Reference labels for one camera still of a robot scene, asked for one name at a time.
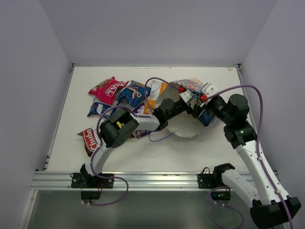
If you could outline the red KitKat snack bag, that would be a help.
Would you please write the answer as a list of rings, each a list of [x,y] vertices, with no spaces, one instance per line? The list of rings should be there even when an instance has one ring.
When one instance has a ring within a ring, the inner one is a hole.
[[[112,105],[115,94],[120,89],[127,86],[129,81],[118,81],[114,76],[108,78],[88,91],[88,94],[95,96],[102,103]]]

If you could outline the checkered paper bag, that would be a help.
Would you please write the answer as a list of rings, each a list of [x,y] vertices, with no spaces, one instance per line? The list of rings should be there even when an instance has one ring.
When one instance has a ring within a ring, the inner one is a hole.
[[[166,89],[157,98],[157,107],[166,98],[172,99],[174,102],[179,100],[179,93],[176,89],[173,88],[173,86],[183,86],[188,89],[190,88],[196,91],[200,91],[203,88],[204,83],[195,78],[171,81],[170,86],[166,87]],[[202,122],[198,120],[198,118],[193,117],[191,114],[187,114],[187,112],[183,112],[170,119],[166,129],[170,132],[174,132],[174,134],[179,137],[193,138],[208,134],[219,124],[220,120],[216,117],[213,117],[210,120],[209,125],[204,126]]]

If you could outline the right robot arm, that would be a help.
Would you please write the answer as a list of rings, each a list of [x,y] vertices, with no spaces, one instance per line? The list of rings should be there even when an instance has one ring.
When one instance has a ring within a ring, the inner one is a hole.
[[[224,135],[245,163],[254,182],[251,185],[231,164],[223,164],[214,168],[214,185],[233,189],[249,207],[251,218],[259,229],[289,223],[300,210],[301,203],[297,197],[289,195],[271,169],[258,135],[247,121],[250,108],[246,97],[233,94],[225,102],[218,95],[204,108],[225,123]]]

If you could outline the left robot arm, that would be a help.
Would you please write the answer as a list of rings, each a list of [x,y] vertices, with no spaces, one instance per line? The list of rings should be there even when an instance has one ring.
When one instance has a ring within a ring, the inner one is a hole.
[[[187,103],[182,98],[177,102],[166,98],[151,115],[135,114],[128,108],[116,106],[116,112],[97,124],[97,144],[88,163],[82,165],[80,174],[88,187],[98,184],[99,174],[113,149],[124,144],[136,130],[158,132],[168,125],[168,121],[183,112],[199,118],[203,106],[198,102]]]

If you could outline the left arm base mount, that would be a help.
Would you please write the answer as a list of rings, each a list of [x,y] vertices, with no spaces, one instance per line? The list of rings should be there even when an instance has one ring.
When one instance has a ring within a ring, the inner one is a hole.
[[[100,176],[105,178],[101,179],[99,177],[92,177],[89,182],[86,182],[85,179],[82,177],[81,173],[73,173],[72,174],[72,181],[71,187],[72,188],[113,188],[114,174],[103,174],[101,173]]]

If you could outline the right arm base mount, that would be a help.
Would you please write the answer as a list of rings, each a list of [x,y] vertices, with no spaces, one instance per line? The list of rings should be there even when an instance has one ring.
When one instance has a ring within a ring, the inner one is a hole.
[[[235,167],[230,163],[215,166],[213,172],[211,172],[208,167],[205,167],[201,173],[197,174],[198,188],[213,189],[224,186],[222,174],[231,169],[235,169]]]

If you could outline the blue Doritos chip bag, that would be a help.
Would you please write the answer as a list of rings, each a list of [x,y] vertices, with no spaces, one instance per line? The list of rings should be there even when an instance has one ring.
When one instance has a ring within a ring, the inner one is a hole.
[[[150,94],[151,87],[131,80],[130,83],[120,92],[118,101],[126,100],[128,104],[136,108]]]

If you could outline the brown Chips Ahoy bag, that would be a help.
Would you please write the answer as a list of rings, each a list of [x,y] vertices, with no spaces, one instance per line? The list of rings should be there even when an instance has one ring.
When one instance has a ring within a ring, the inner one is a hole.
[[[85,151],[88,157],[91,157],[95,149],[101,145],[96,128],[87,128],[79,132],[77,135],[83,138]]]

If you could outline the blue paper bag handle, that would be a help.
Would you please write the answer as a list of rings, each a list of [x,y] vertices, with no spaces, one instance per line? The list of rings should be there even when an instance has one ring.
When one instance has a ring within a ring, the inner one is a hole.
[[[191,92],[191,96],[193,98],[195,98],[195,99],[199,99],[200,98],[200,94],[197,91],[190,89],[190,92]]]

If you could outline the purple snack packet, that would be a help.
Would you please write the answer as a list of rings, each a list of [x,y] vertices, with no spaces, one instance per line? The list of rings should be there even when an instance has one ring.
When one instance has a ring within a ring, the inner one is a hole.
[[[134,110],[133,112],[137,115],[145,115],[144,113],[144,109],[145,109],[145,104],[141,103],[139,104]],[[146,136],[149,134],[149,131],[147,130],[135,130],[132,134],[133,138],[141,138],[143,136]]]

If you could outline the orange snack bag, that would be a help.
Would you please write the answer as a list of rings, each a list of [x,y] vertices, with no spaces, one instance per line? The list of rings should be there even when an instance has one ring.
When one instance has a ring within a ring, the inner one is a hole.
[[[144,107],[144,114],[149,115],[154,111],[156,108],[156,101],[158,97],[164,92],[168,84],[162,82],[162,81],[157,81],[153,80],[152,85],[151,85],[151,90],[149,93],[148,102],[145,102],[145,107]]]

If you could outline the blue white cookie bag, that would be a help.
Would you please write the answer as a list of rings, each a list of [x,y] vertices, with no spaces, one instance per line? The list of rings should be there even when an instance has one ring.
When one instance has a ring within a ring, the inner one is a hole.
[[[114,100],[112,105],[108,105],[103,103],[102,101],[98,100],[97,98],[94,98],[92,105],[90,107],[90,111],[87,114],[87,117],[93,116],[93,115],[101,115],[103,114],[106,110],[108,110],[110,107],[114,107],[119,105],[118,100]]]

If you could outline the dark blue snack packet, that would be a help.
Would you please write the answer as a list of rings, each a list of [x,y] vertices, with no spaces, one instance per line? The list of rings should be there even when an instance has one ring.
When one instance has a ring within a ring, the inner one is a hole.
[[[210,122],[214,119],[214,115],[208,113],[207,111],[203,110],[199,116],[198,120],[204,125],[208,126]]]

